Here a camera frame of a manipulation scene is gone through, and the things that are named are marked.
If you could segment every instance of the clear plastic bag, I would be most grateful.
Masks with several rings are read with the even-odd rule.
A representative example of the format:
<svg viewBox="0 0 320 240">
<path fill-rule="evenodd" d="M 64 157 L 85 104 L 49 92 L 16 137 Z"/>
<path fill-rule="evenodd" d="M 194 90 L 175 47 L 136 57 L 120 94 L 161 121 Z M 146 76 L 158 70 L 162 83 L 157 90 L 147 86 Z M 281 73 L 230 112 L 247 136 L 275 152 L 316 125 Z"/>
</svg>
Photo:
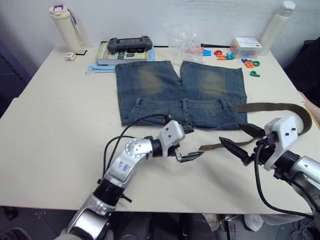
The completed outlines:
<svg viewBox="0 0 320 240">
<path fill-rule="evenodd" d="M 193 29 L 165 24 L 165 33 L 171 54 L 181 61 L 203 63 L 201 43 Z"/>
</svg>

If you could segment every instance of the jeans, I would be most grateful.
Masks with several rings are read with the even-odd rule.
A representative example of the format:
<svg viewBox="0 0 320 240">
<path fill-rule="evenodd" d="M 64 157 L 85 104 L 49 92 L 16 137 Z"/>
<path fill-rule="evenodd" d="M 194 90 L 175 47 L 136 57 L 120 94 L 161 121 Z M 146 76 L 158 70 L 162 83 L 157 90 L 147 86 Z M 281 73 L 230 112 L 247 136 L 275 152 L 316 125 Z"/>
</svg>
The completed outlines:
<svg viewBox="0 0 320 240">
<path fill-rule="evenodd" d="M 138 61 L 115 67 L 122 125 L 151 115 L 167 114 L 182 125 L 204 129 L 238 129 L 247 113 L 233 105 L 247 103 L 242 69 L 184 61 L 179 77 L 170 61 Z M 162 117 L 141 125 L 160 126 Z"/>
</svg>

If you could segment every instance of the white table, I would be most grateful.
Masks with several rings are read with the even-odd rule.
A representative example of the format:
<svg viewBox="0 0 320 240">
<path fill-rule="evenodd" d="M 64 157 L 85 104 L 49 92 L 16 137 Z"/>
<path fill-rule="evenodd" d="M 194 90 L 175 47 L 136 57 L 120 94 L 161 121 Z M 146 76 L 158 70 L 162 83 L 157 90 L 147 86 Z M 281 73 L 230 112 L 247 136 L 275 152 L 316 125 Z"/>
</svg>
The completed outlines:
<svg viewBox="0 0 320 240">
<path fill-rule="evenodd" d="M 94 63 L 97 48 L 89 48 L 74 62 L 64 61 L 61 48 L 52 50 L 19 98 L 0 119 L 0 205 L 78 209 L 101 177 L 106 142 L 118 136 L 121 126 L 115 73 L 85 75 Z M 156 48 L 156 60 L 170 60 L 169 49 Z M 204 57 L 208 65 L 242 68 L 250 102 L 285 102 L 303 106 L 303 99 L 271 53 L 260 57 L 254 70 L 240 59 L 219 61 Z M 179 72 L 180 63 L 172 61 Z M 289 111 L 256 112 L 248 121 L 263 127 Z M 128 134 L 156 136 L 159 128 L 132 127 Z M 241 131 L 196 130 L 181 143 L 181 152 L 196 151 L 200 145 L 218 143 L 218 136 L 234 141 L 249 140 Z M 125 144 L 121 141 L 116 156 Z M 320 134 L 313 124 L 291 150 L 320 160 Z M 245 147 L 250 153 L 254 144 Z M 273 205 L 309 213 L 306 202 L 270 171 L 260 170 L 265 197 Z M 197 160 L 178 163 L 175 158 L 149 159 L 138 170 L 121 199 L 121 211 L 188 213 L 275 213 L 259 198 L 253 165 L 225 149 L 205 153 Z"/>
</svg>

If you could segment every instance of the white bottle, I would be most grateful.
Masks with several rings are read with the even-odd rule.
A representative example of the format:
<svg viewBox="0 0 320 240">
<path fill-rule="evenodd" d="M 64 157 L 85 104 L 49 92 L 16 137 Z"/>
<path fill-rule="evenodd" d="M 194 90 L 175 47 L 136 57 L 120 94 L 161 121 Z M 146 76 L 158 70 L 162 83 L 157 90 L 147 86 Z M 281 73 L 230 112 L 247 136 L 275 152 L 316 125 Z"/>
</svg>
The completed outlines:
<svg viewBox="0 0 320 240">
<path fill-rule="evenodd" d="M 75 54 L 83 53 L 81 32 L 68 7 L 63 4 L 50 7 L 49 15 L 54 20 L 69 52 L 74 52 Z"/>
<path fill-rule="evenodd" d="M 277 13 L 273 16 L 269 26 L 266 28 L 262 38 L 260 40 L 260 44 L 263 49 L 261 52 L 261 56 L 265 56 L 272 44 L 275 42 L 282 29 L 285 27 L 287 21 L 290 19 L 291 13 L 295 9 L 296 4 L 292 1 L 284 1 L 277 11 Z"/>
</svg>

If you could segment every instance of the black cable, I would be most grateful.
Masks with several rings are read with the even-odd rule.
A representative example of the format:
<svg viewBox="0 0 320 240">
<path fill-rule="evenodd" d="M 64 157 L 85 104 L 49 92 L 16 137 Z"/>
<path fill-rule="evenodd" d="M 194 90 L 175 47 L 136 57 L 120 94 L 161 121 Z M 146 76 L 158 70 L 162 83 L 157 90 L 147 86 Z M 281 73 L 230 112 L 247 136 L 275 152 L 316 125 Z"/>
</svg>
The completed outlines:
<svg viewBox="0 0 320 240">
<path fill-rule="evenodd" d="M 81 56 L 84 56 L 86 55 L 86 53 L 88 52 L 88 50 L 85 50 L 84 53 L 75 53 L 75 55 L 81 55 Z"/>
<path fill-rule="evenodd" d="M 308 200 L 310 201 L 310 203 L 312 204 L 312 206 L 315 208 L 315 210 L 320 213 L 320 206 L 318 206 L 318 204 L 316 203 L 316 201 L 314 200 L 314 198 L 299 184 L 297 183 L 295 180 L 291 180 L 290 181 L 293 185 L 295 185 L 298 189 L 300 189 L 308 198 Z"/>
<path fill-rule="evenodd" d="M 264 148 L 264 145 L 261 144 L 258 146 L 258 149 L 255 153 L 254 156 L 254 173 L 255 173 L 255 182 L 256 182 L 256 187 L 258 189 L 258 193 L 259 196 L 262 200 L 262 202 L 268 206 L 269 208 L 271 208 L 272 210 L 275 210 L 277 212 L 280 213 L 284 213 L 284 214 L 291 214 L 291 215 L 298 215 L 298 216 L 302 216 L 302 217 L 306 217 L 306 218 L 314 218 L 314 216 L 306 214 L 306 213 L 302 213 L 302 212 L 297 212 L 297 211 L 290 211 L 290 210 L 284 210 L 284 209 L 280 209 L 277 208 L 275 206 L 272 206 L 270 203 L 268 203 L 268 201 L 265 199 L 264 194 L 262 193 L 262 188 L 261 188 L 261 182 L 260 182 L 260 174 L 259 174 L 259 158 L 260 158 L 260 152 L 262 150 L 262 148 Z"/>
<path fill-rule="evenodd" d="M 221 48 L 221 49 L 228 49 L 228 48 L 230 48 L 230 46 L 214 45 L 214 44 L 205 44 L 205 43 L 201 43 L 201 47 L 204 47 L 204 48 Z"/>
<path fill-rule="evenodd" d="M 110 167 L 110 161 L 108 162 L 108 165 L 106 167 L 106 156 L 107 156 L 107 149 L 109 147 L 109 145 L 117 139 L 121 139 L 121 138 L 135 138 L 134 136 L 116 136 L 114 138 L 112 138 L 104 147 L 104 152 L 103 152 L 103 172 L 102 172 L 102 178 L 104 177 L 106 171 L 108 170 L 108 168 Z"/>
<path fill-rule="evenodd" d="M 130 128 L 131 126 L 135 125 L 136 123 L 138 123 L 138 122 L 141 121 L 141 120 L 148 119 L 148 118 L 152 118 L 152 117 L 164 117 L 164 119 L 169 119 L 169 118 L 170 118 L 170 117 L 169 117 L 168 115 L 166 115 L 166 114 L 161 114 L 161 113 L 159 113 L 159 114 L 151 114 L 151 115 L 147 115 L 147 116 L 144 116 L 144 117 L 140 117 L 140 118 L 138 118 L 137 120 L 135 120 L 134 122 L 130 123 L 130 124 L 129 124 L 128 126 L 126 126 L 126 128 L 122 131 L 122 133 L 121 133 L 120 136 L 119 136 L 118 141 L 116 141 L 116 144 L 115 144 L 115 146 L 114 146 L 114 148 L 113 148 L 112 154 L 111 154 L 111 156 L 110 156 L 110 158 L 109 158 L 109 163 L 111 163 L 112 158 L 113 158 L 114 155 L 115 155 L 115 152 L 116 152 L 117 147 L 118 147 L 119 142 L 120 142 L 120 138 L 123 137 L 123 135 L 124 135 L 125 132 L 128 130 L 128 128 Z"/>
</svg>

